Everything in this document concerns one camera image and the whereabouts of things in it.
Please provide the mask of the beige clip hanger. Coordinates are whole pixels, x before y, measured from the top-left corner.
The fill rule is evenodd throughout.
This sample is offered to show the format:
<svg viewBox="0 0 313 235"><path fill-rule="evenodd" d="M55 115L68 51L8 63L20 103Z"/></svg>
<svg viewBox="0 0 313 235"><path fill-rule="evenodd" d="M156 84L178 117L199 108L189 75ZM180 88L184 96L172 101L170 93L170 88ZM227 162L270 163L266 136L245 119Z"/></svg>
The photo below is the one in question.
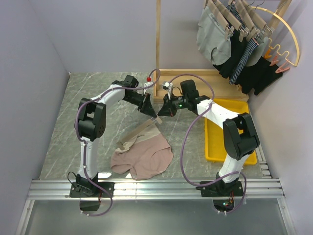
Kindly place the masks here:
<svg viewBox="0 0 313 235"><path fill-rule="evenodd" d="M153 123L157 122L158 124L162 124L162 120L159 116L157 116L156 118L151 118L148 119L147 121L145 121L144 123L142 123L141 125L139 125L138 127L136 127L133 131L131 131L128 135L126 135L125 137L123 137L122 139L120 139L117 143L116 143L116 147L119 148L120 150L124 150L123 144L127 141L129 141L130 139L132 139L133 137L137 136L140 132L142 132L146 127L148 127L149 125L152 125Z"/></svg>

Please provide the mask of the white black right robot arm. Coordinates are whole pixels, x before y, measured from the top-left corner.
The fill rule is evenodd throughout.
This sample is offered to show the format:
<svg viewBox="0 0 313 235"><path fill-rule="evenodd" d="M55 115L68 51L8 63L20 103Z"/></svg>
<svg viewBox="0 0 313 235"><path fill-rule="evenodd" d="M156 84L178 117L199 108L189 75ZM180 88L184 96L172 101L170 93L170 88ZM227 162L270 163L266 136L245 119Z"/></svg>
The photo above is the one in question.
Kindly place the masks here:
<svg viewBox="0 0 313 235"><path fill-rule="evenodd" d="M188 109L198 117L204 117L223 130L226 158L217 173L213 185L222 196L228 195L239 178L246 159L259 147L260 141L249 113L239 114L217 104L206 95L199 95L193 80L180 83L181 95L173 94L173 84L165 82L163 89L168 92L158 115L173 117L179 109Z"/></svg>

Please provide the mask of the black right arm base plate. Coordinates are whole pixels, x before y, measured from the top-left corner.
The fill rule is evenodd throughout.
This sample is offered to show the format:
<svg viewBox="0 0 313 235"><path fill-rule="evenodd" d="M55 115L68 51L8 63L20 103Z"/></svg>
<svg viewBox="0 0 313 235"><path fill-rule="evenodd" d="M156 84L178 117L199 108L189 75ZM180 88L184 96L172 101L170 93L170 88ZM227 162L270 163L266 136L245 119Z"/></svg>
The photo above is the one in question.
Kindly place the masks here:
<svg viewBox="0 0 313 235"><path fill-rule="evenodd" d="M196 187L201 191L202 197L227 197L243 196L244 188L242 183L236 179L231 183L225 183L223 180L205 187Z"/></svg>

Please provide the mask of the pink and cream underwear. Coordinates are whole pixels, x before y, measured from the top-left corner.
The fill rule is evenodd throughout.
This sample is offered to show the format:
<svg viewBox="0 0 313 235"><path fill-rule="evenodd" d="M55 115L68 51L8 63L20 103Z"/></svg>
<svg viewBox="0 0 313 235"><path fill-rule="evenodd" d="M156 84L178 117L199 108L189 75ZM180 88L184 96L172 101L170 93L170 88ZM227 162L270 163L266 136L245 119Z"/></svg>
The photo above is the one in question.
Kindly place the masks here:
<svg viewBox="0 0 313 235"><path fill-rule="evenodd" d="M114 173L129 172L135 180L147 180L163 173L174 153L155 124L120 145L111 156Z"/></svg>

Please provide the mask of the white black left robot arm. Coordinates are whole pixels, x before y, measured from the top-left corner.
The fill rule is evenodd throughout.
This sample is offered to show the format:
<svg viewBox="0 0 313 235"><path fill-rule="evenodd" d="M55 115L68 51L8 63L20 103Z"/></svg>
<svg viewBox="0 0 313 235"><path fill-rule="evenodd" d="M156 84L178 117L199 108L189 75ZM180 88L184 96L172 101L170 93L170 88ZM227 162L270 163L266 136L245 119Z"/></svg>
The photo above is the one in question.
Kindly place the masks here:
<svg viewBox="0 0 313 235"><path fill-rule="evenodd" d="M138 85L139 81L134 76L127 75L122 81L113 81L103 93L91 99L83 98L79 103L74 128L81 146L81 160L75 182L76 190L88 197L95 196L100 190L97 184L97 148L106 129L107 109L124 100L137 106L140 113L157 118L151 95L147 92L139 94Z"/></svg>

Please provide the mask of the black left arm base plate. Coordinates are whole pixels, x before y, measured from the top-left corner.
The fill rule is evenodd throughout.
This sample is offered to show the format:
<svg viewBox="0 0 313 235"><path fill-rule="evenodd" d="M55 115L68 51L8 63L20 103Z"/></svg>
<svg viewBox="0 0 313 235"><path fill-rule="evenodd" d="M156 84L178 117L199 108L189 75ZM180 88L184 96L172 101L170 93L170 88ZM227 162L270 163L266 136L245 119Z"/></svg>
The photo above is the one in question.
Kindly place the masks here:
<svg viewBox="0 0 313 235"><path fill-rule="evenodd" d="M108 198L113 196L114 182L99 182L98 185L105 189L108 193L104 193L98 187L91 185L91 189L77 186L76 182L72 183L69 193L70 198L87 198L87 197L104 197Z"/></svg>

